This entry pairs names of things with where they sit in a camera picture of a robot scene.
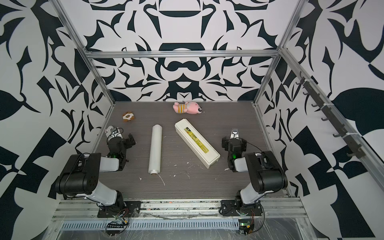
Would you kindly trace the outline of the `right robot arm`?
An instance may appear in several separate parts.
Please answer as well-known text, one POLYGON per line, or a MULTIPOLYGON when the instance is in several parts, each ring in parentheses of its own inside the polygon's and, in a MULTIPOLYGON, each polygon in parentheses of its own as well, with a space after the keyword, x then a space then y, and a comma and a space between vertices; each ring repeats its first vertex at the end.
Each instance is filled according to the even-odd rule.
POLYGON ((231 202, 239 215, 261 210, 260 199, 288 186, 288 178, 271 151, 245 153, 248 142, 241 138, 222 138, 222 148, 228 152, 228 167, 234 173, 247 172, 250 183, 238 191, 231 202))

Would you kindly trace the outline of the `plastic wrap roll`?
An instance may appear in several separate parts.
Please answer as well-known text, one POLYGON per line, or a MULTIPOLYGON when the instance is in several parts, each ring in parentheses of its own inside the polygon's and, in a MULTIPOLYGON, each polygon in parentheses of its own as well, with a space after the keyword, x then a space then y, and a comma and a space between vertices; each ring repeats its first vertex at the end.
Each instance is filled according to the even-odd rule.
POLYGON ((154 125, 152 128, 150 160, 148 173, 157 175, 161 171, 161 153, 162 153, 162 133, 163 128, 160 125, 154 125))

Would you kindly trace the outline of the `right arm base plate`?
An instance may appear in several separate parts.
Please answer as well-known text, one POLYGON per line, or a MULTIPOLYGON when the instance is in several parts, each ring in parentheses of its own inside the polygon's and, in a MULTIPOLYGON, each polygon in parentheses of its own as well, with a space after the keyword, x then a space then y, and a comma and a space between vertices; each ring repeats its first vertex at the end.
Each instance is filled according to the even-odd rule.
POLYGON ((264 210, 259 202, 244 205, 241 200, 221 200, 219 214, 224 217, 259 217, 264 214, 264 210))

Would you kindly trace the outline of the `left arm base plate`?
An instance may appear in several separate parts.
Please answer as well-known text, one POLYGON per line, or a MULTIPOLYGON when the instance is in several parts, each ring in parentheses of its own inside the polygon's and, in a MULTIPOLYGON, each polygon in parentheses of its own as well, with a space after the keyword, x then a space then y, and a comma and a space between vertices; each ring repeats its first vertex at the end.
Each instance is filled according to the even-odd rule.
POLYGON ((112 218, 119 214, 124 218, 135 217, 140 213, 141 201, 125 201, 122 205, 101 206, 97 218, 112 218))

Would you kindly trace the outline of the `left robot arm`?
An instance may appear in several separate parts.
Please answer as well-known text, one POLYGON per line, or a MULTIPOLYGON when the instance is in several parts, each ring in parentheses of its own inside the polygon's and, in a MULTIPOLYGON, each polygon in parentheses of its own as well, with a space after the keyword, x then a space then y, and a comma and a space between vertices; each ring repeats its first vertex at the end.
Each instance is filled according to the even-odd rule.
POLYGON ((127 150, 136 144, 134 136, 124 138, 120 128, 107 136, 109 153, 77 154, 70 156, 57 177, 54 187, 64 198, 85 198, 101 209, 119 213, 126 208, 122 193, 110 189, 99 180, 100 173, 120 172, 128 162, 127 150))

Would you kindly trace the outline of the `cream dispenser lid with label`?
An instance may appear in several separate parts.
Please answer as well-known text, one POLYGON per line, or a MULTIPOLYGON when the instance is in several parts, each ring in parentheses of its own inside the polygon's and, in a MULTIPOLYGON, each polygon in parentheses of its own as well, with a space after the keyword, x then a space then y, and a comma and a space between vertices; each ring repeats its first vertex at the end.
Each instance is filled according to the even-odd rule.
POLYGON ((175 129, 207 169, 220 159, 221 155, 219 152, 213 148, 187 119, 176 122, 175 129))

